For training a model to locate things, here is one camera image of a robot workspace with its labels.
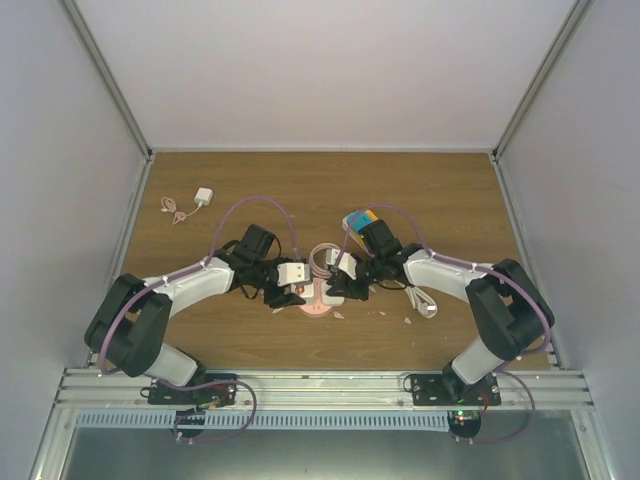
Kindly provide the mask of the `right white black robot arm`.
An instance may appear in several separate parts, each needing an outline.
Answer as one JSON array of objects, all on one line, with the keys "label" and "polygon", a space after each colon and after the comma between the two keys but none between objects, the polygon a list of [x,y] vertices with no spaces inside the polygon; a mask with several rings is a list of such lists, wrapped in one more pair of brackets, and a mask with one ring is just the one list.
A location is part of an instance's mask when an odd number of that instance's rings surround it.
[{"label": "right white black robot arm", "polygon": [[394,281],[404,288],[437,290],[469,305],[478,337],[442,370],[443,393],[451,403],[468,403],[487,375],[538,339],[550,339],[554,314],[517,261],[472,263],[417,243],[404,246],[382,220],[364,227],[361,236],[368,258],[337,247],[326,254],[330,296],[366,301],[372,284]]}]

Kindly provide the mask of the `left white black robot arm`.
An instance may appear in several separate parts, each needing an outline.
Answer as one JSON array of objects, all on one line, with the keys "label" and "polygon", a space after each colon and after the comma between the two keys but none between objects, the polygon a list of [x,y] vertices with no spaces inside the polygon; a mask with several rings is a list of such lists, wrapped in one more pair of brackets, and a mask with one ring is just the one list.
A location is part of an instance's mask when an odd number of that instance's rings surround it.
[{"label": "left white black robot arm", "polygon": [[302,257],[269,259],[269,250],[279,244],[275,234],[252,224],[241,239],[168,275],[119,276],[84,334],[85,344],[99,355],[102,372],[148,376],[171,384],[185,404],[201,400],[206,391],[206,380],[197,373],[201,364],[165,343],[169,320],[234,290],[247,299],[262,296],[272,309],[304,305],[300,292],[311,281],[310,267]]}]

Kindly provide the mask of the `pink round power socket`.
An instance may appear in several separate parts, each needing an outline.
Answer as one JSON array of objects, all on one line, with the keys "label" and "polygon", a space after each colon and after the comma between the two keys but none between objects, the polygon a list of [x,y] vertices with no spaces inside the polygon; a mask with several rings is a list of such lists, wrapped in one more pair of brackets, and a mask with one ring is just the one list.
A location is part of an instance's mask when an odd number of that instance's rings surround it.
[{"label": "pink round power socket", "polygon": [[323,287],[326,285],[324,279],[314,279],[311,284],[302,287],[301,298],[305,301],[299,309],[303,314],[311,318],[320,318],[331,312],[333,307],[327,305],[323,300]]}]

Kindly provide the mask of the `white cube socket tiger sticker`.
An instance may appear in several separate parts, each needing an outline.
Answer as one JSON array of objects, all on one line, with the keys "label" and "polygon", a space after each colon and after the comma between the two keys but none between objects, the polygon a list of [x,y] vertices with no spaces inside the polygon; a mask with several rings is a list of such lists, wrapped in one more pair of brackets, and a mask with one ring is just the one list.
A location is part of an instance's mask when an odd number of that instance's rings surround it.
[{"label": "white cube socket tiger sticker", "polygon": [[315,285],[313,282],[306,284],[291,284],[290,291],[305,302],[312,301],[316,295]]}]

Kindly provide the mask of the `white square charger plug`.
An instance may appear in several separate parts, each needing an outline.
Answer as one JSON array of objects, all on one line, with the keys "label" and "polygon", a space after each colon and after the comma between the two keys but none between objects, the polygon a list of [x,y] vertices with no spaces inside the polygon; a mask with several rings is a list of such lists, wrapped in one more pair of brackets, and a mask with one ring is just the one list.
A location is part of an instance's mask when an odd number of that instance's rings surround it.
[{"label": "white square charger plug", "polygon": [[327,306],[327,307],[339,307],[341,306],[344,301],[345,298],[343,296],[339,296],[339,295],[330,295],[329,294],[329,290],[331,289],[331,286],[328,285],[326,282],[323,282],[320,284],[320,301],[323,305]]}]

